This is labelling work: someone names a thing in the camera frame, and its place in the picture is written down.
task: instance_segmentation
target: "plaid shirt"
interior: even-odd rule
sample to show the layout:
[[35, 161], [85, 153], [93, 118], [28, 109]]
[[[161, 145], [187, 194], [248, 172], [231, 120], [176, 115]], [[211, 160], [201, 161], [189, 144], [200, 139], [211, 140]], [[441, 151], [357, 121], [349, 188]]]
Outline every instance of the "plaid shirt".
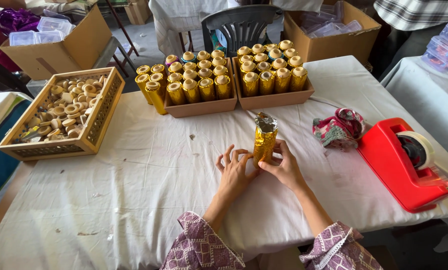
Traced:
[[374, 8], [385, 22], [403, 31], [448, 22], [448, 0], [376, 0]]

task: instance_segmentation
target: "wooden tray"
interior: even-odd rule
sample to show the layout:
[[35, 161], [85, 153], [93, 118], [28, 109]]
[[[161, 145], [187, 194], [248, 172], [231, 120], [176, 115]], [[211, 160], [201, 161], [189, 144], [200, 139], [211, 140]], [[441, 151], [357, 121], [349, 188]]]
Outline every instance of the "wooden tray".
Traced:
[[[47, 142], [12, 144], [18, 141], [19, 137], [27, 131], [26, 124], [29, 120], [40, 110], [45, 110], [46, 106], [51, 102], [50, 89], [52, 85], [64, 79], [99, 79], [101, 76], [107, 77], [107, 82], [103, 85], [101, 98], [89, 115], [87, 125], [79, 137]], [[123, 88], [124, 80], [115, 67], [53, 75], [23, 116], [6, 133], [0, 143], [0, 150], [20, 161], [83, 156], [97, 153]]]
[[282, 94], [259, 95], [253, 97], [243, 97], [242, 94], [242, 78], [239, 78], [240, 70], [238, 70], [237, 57], [232, 58], [234, 66], [235, 85], [237, 88], [237, 96], [243, 110], [255, 110], [270, 107], [280, 107], [294, 104], [302, 104], [315, 92], [309, 77], [307, 77], [303, 90], [299, 92], [287, 92]]
[[231, 80], [231, 88], [233, 90], [233, 95], [229, 99], [223, 99], [223, 100], [215, 100], [215, 101], [206, 101], [206, 102], [199, 102], [199, 103], [193, 103], [193, 104], [184, 104], [184, 105], [174, 105], [172, 103], [171, 98], [169, 97], [169, 94], [166, 91], [166, 100], [164, 101], [164, 109], [172, 115], [174, 118], [180, 118], [180, 117], [188, 117], [188, 116], [196, 116], [196, 115], [203, 115], [203, 114], [215, 114], [215, 113], [222, 113], [222, 112], [230, 112], [234, 110], [235, 105], [237, 103], [237, 93], [235, 89], [234, 84], [234, 77], [233, 77], [233, 69], [231, 66], [231, 59], [226, 58], [227, 60], [227, 71], [229, 72], [229, 78]]

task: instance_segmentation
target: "red tape dispenser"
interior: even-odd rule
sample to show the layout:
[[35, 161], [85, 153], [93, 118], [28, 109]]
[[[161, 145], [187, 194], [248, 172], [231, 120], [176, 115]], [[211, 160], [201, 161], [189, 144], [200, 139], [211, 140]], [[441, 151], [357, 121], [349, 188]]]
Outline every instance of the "red tape dispenser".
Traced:
[[432, 145], [403, 119], [377, 122], [357, 150], [406, 211], [431, 210], [448, 197], [448, 178], [434, 164]]

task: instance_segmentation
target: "tape roll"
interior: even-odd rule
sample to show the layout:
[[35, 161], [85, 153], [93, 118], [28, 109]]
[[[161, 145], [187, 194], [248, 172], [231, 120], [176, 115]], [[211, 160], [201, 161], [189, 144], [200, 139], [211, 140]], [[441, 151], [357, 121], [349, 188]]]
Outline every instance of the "tape roll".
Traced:
[[422, 169], [434, 166], [436, 152], [434, 151], [434, 147], [432, 147], [432, 144], [431, 144], [431, 142], [429, 142], [428, 139], [426, 139], [421, 134], [419, 134], [417, 132], [413, 132], [413, 131], [402, 131], [402, 132], [396, 133], [396, 135], [411, 137], [411, 138], [415, 139], [418, 143], [420, 143], [420, 145], [422, 145], [422, 147], [424, 148], [426, 159], [425, 159], [424, 164], [422, 164], [421, 166], [416, 168], [417, 170], [422, 170]]

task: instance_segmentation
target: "gray plastic chair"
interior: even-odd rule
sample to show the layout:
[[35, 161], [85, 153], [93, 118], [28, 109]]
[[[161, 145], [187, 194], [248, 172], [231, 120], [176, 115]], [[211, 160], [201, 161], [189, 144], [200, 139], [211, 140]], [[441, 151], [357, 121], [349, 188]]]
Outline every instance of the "gray plastic chair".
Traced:
[[237, 56], [240, 47], [254, 46], [264, 28], [281, 15], [282, 9], [273, 5], [242, 6], [208, 15], [201, 20], [204, 47], [214, 50], [210, 30], [219, 29], [227, 41], [227, 57]]

